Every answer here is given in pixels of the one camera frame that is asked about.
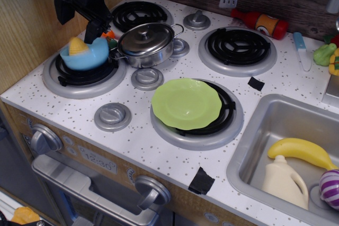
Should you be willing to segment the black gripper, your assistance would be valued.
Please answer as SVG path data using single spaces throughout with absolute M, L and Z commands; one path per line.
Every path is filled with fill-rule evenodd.
M 79 13 L 89 22 L 86 26 L 84 42 L 92 44 L 102 33 L 107 33 L 111 13 L 105 0 L 54 0 L 57 19 L 61 25 L 66 24 Z

